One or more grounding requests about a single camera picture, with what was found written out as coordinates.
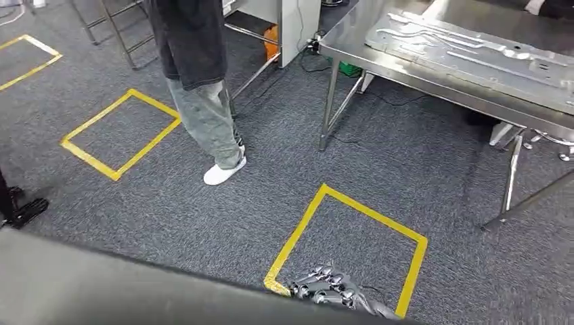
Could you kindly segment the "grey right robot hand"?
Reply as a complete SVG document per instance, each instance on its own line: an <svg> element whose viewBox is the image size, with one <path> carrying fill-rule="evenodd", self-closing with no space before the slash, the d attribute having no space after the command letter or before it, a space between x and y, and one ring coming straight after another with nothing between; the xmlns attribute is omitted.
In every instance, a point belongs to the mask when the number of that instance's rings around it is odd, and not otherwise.
<svg viewBox="0 0 574 325"><path fill-rule="evenodd" d="M400 319L384 303L367 298L350 275L333 265L315 266L307 275L289 282L288 290L291 297L300 300L346 307L391 320Z"/></svg>

